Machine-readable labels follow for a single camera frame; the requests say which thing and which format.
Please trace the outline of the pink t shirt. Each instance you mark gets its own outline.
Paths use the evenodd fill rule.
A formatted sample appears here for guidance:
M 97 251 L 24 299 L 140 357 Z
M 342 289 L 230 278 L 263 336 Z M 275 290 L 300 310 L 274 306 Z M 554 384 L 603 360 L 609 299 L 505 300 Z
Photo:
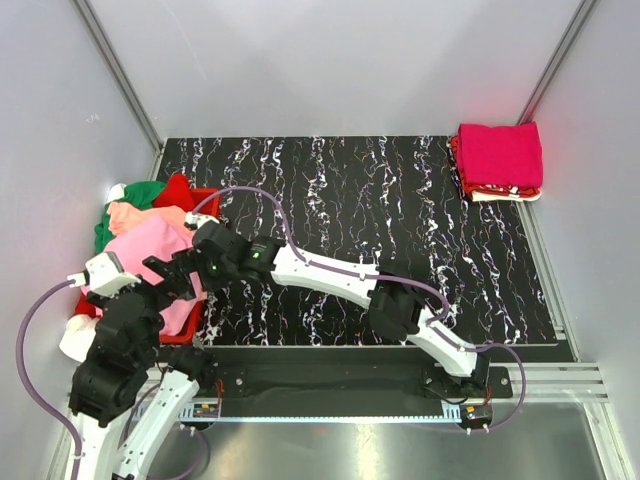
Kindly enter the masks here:
M 168 262 L 172 255 L 191 246 L 193 234 L 189 230 L 180 229 L 168 223 L 161 216 L 150 217 L 125 233 L 112 239 L 105 246 L 103 253 L 115 254 L 125 272 L 141 275 L 152 285 L 162 278 L 143 265 L 142 261 L 149 256 Z M 194 306 L 205 297 L 200 279 L 193 272 L 190 274 L 195 299 L 178 299 L 161 311 L 165 325 L 161 335 L 178 335 L 191 314 Z

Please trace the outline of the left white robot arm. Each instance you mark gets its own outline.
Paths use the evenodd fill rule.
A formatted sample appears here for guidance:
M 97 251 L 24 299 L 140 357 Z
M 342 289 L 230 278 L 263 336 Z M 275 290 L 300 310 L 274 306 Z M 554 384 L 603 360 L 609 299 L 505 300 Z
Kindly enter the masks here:
M 131 432 L 140 390 L 156 364 L 162 311 L 196 296 L 188 254 L 164 262 L 149 257 L 145 266 L 161 278 L 152 285 L 127 272 L 112 252 L 87 261 L 88 299 L 102 311 L 84 361 L 72 377 L 69 399 L 74 445 L 68 479 L 145 479 L 166 436 L 195 396 L 216 383 L 211 354 L 183 345 L 172 354 L 155 396 Z

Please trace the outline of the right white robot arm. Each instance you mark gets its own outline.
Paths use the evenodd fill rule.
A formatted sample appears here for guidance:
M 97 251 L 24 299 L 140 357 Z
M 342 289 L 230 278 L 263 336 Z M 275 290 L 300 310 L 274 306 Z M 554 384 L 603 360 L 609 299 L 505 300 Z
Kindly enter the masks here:
M 195 273 L 203 290 L 233 280 L 271 282 L 332 295 L 365 310 L 372 330 L 392 342 L 409 341 L 444 371 L 438 394 L 481 397 L 490 383 L 489 360 L 462 340 L 430 309 L 440 294 L 375 264 L 349 263 L 298 249 L 289 241 L 243 238 L 214 221 L 196 230 L 191 245 L 173 254 L 182 276 Z

